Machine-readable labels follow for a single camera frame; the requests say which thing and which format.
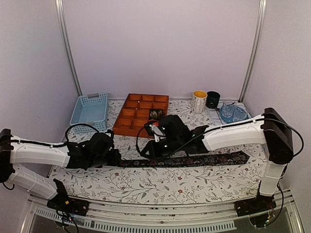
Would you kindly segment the dark floral necktie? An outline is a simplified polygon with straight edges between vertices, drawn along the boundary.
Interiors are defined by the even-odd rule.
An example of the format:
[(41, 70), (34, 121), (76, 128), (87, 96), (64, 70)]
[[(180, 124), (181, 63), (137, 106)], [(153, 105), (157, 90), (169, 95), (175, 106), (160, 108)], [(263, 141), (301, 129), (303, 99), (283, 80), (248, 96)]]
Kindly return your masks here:
[(198, 166), (230, 166), (244, 165), (250, 156), (243, 151), (223, 154), (206, 154), (198, 156), (164, 158), (158, 160), (120, 160), (119, 167), (146, 168), (146, 167), (198, 167)]

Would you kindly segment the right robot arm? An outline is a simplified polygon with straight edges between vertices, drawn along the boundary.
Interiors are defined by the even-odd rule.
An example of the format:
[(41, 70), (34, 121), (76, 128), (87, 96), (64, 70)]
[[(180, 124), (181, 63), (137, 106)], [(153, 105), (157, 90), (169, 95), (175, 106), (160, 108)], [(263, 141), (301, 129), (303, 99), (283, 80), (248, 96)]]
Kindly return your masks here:
[(168, 115), (158, 123), (146, 123), (144, 128), (153, 140), (138, 153), (149, 160), (167, 159), (179, 151), (203, 154), (243, 144), (265, 145), (268, 162), (260, 181), (259, 195), (251, 202), (256, 212), (270, 204), (285, 167), (301, 153), (301, 150), (294, 152), (293, 147), (293, 133), (297, 136), (300, 133), (273, 108), (266, 108), (263, 114), (253, 118), (218, 126), (203, 125), (193, 130), (177, 115)]

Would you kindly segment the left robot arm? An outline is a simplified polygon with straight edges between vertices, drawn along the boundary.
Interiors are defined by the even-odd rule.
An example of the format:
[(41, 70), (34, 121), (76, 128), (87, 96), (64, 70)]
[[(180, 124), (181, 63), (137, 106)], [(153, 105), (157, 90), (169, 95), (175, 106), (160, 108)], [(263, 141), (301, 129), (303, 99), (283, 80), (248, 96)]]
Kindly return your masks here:
[(33, 171), (34, 165), (57, 166), (87, 170), (92, 167), (117, 166), (121, 154), (114, 148), (113, 132), (95, 133), (84, 142), (45, 143), (25, 140), (11, 134), (10, 129), (0, 133), (0, 181), (26, 189), (54, 204), (62, 211), (72, 207), (72, 200), (63, 183)]

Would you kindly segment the light blue plastic basket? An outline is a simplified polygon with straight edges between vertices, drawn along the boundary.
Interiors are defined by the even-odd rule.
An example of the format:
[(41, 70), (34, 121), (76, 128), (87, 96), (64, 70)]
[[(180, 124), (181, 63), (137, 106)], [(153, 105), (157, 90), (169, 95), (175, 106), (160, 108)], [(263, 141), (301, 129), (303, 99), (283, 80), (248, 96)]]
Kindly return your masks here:
[(100, 92), (79, 96), (69, 125), (87, 124), (100, 132), (107, 130), (108, 93)]

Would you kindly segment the orange wooden divider tray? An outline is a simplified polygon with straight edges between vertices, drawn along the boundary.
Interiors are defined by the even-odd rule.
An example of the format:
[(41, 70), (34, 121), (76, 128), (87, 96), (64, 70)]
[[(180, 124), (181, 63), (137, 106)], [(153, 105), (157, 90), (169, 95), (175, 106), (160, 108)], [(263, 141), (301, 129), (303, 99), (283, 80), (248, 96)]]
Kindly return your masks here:
[(113, 126), (117, 135), (150, 138), (143, 126), (152, 118), (150, 111), (161, 109), (168, 112), (169, 96), (152, 94), (128, 94)]

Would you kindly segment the white checked dish towel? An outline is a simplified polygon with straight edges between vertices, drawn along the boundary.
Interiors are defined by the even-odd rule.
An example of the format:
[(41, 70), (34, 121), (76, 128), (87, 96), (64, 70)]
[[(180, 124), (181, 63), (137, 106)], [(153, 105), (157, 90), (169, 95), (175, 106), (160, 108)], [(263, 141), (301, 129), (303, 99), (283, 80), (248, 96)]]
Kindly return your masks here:
[(208, 118), (213, 125), (225, 125), (226, 122), (221, 119), (220, 109), (209, 109), (207, 108)]

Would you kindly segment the white mug yellow inside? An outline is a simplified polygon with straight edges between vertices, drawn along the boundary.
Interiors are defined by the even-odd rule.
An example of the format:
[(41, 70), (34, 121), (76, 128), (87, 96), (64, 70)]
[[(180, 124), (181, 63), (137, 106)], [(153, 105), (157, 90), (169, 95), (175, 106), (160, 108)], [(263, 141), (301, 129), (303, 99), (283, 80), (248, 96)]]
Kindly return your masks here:
[(201, 114), (204, 111), (206, 105), (207, 92), (202, 90), (195, 90), (192, 94), (192, 101), (194, 113)]

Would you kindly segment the dark green mug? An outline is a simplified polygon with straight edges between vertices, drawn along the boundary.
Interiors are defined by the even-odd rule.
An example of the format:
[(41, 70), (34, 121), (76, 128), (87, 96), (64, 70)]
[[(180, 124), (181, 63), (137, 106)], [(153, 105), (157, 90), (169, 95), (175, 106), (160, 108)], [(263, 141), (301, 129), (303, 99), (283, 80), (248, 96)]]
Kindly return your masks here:
[(206, 107), (209, 109), (217, 108), (219, 100), (220, 100), (220, 94), (218, 92), (208, 91), (207, 92)]

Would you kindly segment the clear drinking glass left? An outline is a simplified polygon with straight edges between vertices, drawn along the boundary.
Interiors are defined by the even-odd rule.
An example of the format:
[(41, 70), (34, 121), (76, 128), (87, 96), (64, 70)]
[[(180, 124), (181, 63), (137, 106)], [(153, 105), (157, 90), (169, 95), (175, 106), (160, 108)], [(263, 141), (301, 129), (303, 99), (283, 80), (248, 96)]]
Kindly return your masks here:
[(235, 102), (231, 99), (225, 99), (221, 108), (223, 118), (231, 118), (235, 110)]

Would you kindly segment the clear drinking glass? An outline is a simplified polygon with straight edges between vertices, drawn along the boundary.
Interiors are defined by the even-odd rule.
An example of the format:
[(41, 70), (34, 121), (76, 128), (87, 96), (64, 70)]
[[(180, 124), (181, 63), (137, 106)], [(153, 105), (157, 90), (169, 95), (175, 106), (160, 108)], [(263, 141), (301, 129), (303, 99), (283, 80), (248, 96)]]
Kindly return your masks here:
[(241, 104), (241, 103), (236, 103), (235, 104), (235, 110), (233, 113), (233, 121), (238, 122), (242, 120), (248, 119), (248, 110), (247, 108)]
[(223, 118), (231, 118), (235, 110), (235, 102), (231, 99), (225, 99), (221, 108)]

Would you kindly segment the blue glass tray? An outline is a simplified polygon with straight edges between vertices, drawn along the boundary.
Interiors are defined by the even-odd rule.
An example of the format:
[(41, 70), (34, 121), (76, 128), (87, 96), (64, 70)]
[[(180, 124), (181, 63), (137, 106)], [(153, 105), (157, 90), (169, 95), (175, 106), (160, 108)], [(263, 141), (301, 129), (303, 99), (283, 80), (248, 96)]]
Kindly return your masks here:
[(220, 118), (225, 123), (234, 123), (250, 118), (248, 109), (240, 102), (224, 102), (220, 108)]

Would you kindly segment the aluminium front rail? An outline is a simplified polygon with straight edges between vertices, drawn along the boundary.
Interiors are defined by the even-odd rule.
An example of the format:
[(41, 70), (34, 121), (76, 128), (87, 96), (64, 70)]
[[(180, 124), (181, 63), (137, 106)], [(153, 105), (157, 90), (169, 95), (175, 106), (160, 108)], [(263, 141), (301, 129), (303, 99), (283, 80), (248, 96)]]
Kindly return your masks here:
[(87, 200), (87, 206), (49, 208), (45, 199), (30, 196), (22, 232), (43, 218), (56, 222), (52, 232), (105, 233), (305, 233), (289, 189), (277, 191), (275, 207), (252, 210), (246, 199), (196, 204), (131, 204)]

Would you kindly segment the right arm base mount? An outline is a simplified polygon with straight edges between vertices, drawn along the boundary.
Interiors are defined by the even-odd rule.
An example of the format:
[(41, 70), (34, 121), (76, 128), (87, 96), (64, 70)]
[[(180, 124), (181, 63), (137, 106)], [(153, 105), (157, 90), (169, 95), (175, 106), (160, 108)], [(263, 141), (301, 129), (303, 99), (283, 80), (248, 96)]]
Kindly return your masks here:
[(276, 208), (274, 195), (263, 196), (258, 194), (254, 198), (234, 202), (234, 209), (238, 216), (252, 215)]

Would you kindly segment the aluminium frame post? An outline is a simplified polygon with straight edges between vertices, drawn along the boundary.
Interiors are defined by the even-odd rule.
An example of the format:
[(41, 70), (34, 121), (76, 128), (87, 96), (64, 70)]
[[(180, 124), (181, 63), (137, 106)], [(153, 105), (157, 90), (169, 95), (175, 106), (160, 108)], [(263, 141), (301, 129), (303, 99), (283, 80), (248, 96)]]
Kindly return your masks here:
[(238, 102), (244, 102), (248, 87), (251, 82), (251, 77), (253, 69), (255, 67), (256, 57), (259, 49), (260, 38), (264, 27), (266, 7), (267, 7), (267, 0), (260, 0), (252, 49)]
[(68, 35), (68, 30), (67, 30), (67, 25), (66, 25), (66, 19), (65, 19), (65, 11), (64, 11), (64, 6), (63, 6), (63, 1), (62, 0), (55, 0), (55, 7), (56, 7), (56, 14), (58, 17), (58, 22), (59, 22), (59, 27), (60, 27), (60, 32), (64, 44), (64, 49), (65, 49), (65, 54), (66, 58), (68, 61), (69, 65), (69, 70), (70, 74), (72, 77), (73, 85), (75, 88), (75, 91), (77, 93), (77, 96), (81, 96), (82, 89), (80, 82), (78, 80), (78, 75), (76, 71), (76, 67), (74, 64), (74, 59), (71, 51), (71, 46), (70, 46), (70, 41), (69, 41), (69, 35)]

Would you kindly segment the left aluminium frame post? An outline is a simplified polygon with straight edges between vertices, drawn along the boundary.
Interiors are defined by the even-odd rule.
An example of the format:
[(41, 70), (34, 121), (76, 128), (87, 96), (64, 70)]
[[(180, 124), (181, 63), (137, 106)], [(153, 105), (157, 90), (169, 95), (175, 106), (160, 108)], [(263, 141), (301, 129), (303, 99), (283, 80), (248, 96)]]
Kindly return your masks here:
[(77, 93), (77, 96), (81, 96), (82, 89), (80, 82), (78, 80), (78, 75), (76, 71), (76, 67), (74, 64), (74, 59), (71, 51), (71, 46), (70, 46), (70, 41), (69, 41), (69, 35), (68, 35), (68, 30), (67, 30), (67, 25), (66, 25), (66, 19), (65, 19), (65, 11), (64, 11), (64, 6), (63, 6), (63, 1), (62, 0), (55, 0), (55, 7), (56, 7), (56, 14), (58, 17), (58, 22), (59, 22), (59, 27), (60, 27), (60, 32), (64, 44), (64, 49), (65, 49), (65, 54), (66, 58), (68, 61), (69, 65), (69, 70), (70, 74), (72, 77), (73, 85), (75, 88), (75, 91)]

